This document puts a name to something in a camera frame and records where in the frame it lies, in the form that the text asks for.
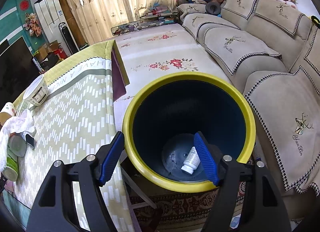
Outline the beige sectional sofa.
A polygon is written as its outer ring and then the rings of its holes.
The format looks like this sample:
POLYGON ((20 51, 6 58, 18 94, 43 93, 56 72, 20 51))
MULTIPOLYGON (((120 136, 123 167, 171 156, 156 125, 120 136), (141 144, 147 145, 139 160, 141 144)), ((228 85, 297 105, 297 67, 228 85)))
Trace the beige sectional sofa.
POLYGON ((183 27, 250 105, 255 155, 284 195, 319 194, 319 28, 277 0, 224 0, 177 8, 183 27))

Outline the white paper cup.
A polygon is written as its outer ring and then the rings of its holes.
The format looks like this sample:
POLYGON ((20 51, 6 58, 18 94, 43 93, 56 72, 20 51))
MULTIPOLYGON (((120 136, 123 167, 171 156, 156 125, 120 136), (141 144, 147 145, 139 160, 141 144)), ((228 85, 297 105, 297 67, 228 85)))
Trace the white paper cup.
POLYGON ((16 108, 11 102, 7 102, 0 112, 0 124, 4 126, 5 122, 15 116, 16 108))

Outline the blue white sachet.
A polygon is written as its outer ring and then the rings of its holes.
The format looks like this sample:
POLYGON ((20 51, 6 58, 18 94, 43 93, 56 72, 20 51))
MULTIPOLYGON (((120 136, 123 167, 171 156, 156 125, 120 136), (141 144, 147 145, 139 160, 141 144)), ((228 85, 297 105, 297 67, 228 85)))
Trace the blue white sachet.
POLYGON ((35 148, 35 139, 34 137, 27 131, 24 131, 20 134, 23 140, 29 145, 32 149, 35 148))

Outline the black flat television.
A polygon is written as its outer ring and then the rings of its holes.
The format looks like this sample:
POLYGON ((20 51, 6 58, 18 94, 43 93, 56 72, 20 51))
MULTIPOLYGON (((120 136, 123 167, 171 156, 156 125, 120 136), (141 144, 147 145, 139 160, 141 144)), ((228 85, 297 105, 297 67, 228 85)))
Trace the black flat television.
POLYGON ((39 75, 33 55, 23 37, 2 54, 0 63, 0 106, 14 102, 39 75))

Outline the low glass shelf with books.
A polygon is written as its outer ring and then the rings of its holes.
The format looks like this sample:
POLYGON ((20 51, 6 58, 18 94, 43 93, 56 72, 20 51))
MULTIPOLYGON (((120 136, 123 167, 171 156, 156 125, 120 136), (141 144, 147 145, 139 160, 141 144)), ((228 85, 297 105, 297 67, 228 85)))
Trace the low glass shelf with books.
POLYGON ((178 13, 163 13, 160 15, 143 16, 137 21, 121 24, 111 28, 113 36, 120 36, 130 32, 141 31, 146 28, 158 27, 163 25, 176 24, 178 22, 178 13))

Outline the yellow rimmed black trash bin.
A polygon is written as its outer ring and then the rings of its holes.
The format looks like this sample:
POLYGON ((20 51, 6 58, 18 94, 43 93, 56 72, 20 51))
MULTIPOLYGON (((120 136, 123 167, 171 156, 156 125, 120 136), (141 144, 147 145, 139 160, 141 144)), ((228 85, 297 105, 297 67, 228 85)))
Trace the yellow rimmed black trash bin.
POLYGON ((130 102, 122 130, 133 166, 157 186, 184 193, 214 188, 202 167, 191 175, 181 169, 195 133, 202 132, 223 154, 243 163, 256 137, 253 112, 243 95, 221 78, 195 72, 147 84, 130 102))

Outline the black tower fan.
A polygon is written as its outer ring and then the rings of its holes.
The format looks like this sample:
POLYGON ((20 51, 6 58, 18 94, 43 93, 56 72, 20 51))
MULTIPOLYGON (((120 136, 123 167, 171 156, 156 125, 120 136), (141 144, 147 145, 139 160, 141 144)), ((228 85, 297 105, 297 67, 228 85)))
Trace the black tower fan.
POLYGON ((76 45, 76 42, 67 26, 67 23, 61 22, 59 23, 59 30, 60 33, 70 51, 71 54, 75 54, 79 51, 78 46, 76 45))

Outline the white pill bottle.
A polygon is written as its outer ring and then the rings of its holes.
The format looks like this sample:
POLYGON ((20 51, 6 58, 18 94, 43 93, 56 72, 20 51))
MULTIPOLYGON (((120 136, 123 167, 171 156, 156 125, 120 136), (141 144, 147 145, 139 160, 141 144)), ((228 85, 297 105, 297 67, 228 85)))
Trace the white pill bottle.
POLYGON ((186 172, 189 175, 192 175, 195 170, 199 167, 200 158, 197 154, 196 148, 191 147, 186 159, 183 162, 181 170, 186 172))

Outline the white foam fruit net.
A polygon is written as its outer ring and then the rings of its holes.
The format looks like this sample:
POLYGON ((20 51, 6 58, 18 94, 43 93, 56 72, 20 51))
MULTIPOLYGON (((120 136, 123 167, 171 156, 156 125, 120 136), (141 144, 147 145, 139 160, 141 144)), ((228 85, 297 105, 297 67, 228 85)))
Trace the white foam fruit net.
POLYGON ((2 172, 7 163, 7 149, 10 132, 2 127, 0 131, 0 172, 2 172))

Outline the patterned floor rug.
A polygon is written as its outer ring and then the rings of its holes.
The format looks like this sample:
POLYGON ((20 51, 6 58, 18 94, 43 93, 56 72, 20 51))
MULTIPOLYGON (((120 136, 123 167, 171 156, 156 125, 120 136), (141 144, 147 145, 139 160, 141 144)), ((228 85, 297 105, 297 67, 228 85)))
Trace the patterned floor rug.
POLYGON ((142 231, 200 230, 213 206, 218 189, 199 193, 180 193, 166 190, 143 180, 142 191, 155 203, 134 210, 142 231))

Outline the green banded clear jar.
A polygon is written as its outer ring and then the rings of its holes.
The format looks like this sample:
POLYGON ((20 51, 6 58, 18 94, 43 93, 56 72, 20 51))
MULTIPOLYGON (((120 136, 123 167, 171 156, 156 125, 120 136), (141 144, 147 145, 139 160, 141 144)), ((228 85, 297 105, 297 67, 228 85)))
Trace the green banded clear jar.
POLYGON ((23 158, 27 150, 27 143, 20 135, 9 138, 7 149, 7 161, 5 162, 3 175, 8 180, 16 182, 18 179, 18 158, 23 158))

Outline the floral bed cover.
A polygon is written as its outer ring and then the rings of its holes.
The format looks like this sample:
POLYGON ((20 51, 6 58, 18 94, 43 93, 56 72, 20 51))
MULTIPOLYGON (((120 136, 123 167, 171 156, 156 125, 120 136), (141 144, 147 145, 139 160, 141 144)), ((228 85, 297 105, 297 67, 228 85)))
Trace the floral bed cover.
POLYGON ((217 62, 179 24, 148 28, 115 37, 115 40, 130 82, 126 94, 114 102, 118 131, 136 93, 162 76, 192 71, 229 81, 217 62))

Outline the white tissue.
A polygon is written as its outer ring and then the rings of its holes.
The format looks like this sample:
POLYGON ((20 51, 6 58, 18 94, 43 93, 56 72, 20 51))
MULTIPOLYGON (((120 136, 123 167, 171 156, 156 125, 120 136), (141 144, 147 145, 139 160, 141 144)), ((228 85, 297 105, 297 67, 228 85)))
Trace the white tissue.
POLYGON ((11 133, 35 132, 35 123, 32 113, 25 109, 20 116, 9 118, 1 128, 1 135, 10 135, 11 133))

